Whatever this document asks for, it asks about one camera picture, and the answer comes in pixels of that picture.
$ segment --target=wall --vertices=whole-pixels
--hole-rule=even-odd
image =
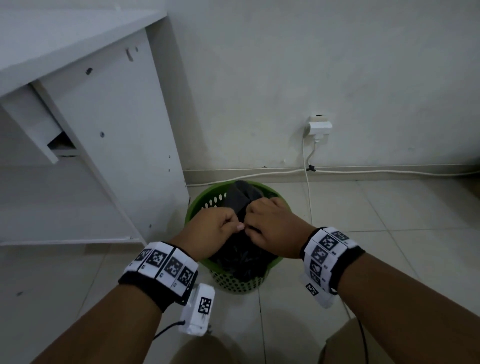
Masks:
[[[475,0],[169,0],[168,12],[149,38],[184,169],[297,167],[316,113],[334,129],[315,165],[480,157]]]

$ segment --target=black wire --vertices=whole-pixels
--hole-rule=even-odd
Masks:
[[[367,340],[365,339],[365,333],[363,332],[363,326],[360,322],[360,320],[357,318],[359,325],[360,325],[360,331],[361,331],[361,338],[363,340],[363,350],[365,351],[365,364],[369,364],[368,360],[368,348],[367,348]]]
[[[160,335],[162,335],[165,331],[167,331],[169,328],[172,328],[174,326],[183,326],[185,324],[185,320],[184,321],[179,321],[179,322],[176,322],[174,324],[171,324],[170,326],[167,326],[166,328],[164,328],[162,331],[160,331],[158,334],[156,334],[153,338],[153,340],[155,340],[156,338],[158,338]]]

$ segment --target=hand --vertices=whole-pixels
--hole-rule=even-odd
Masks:
[[[232,234],[244,228],[231,208],[204,208],[169,243],[182,248],[198,262],[211,257]]]
[[[314,226],[291,213],[280,198],[264,197],[247,207],[245,233],[255,245],[278,256],[299,258],[300,249],[314,230]]]

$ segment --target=green basket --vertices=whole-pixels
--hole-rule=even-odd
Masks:
[[[282,200],[283,197],[272,188],[265,186],[264,184],[258,182],[247,181],[252,186],[258,188],[265,196],[268,197],[280,197]],[[213,185],[210,188],[207,188],[203,191],[196,199],[192,202],[187,211],[187,216],[185,217],[185,225],[203,208],[218,207],[222,205],[222,201],[227,196],[227,191],[232,182],[224,182]],[[254,279],[248,282],[241,282],[238,279],[234,278],[233,275],[225,272],[218,264],[212,262],[209,259],[201,261],[201,263],[210,270],[213,279],[217,282],[221,288],[237,294],[245,294],[255,290],[260,286],[268,276],[270,270],[276,266],[282,260],[281,257],[278,257],[273,262],[271,262],[268,267],[265,275],[263,277],[255,277]]]

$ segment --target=person's left arm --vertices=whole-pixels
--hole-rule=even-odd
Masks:
[[[200,261],[211,257],[243,228],[230,208],[203,209],[169,244]],[[148,295],[133,285],[121,284],[33,363],[143,363],[161,318],[162,311]]]

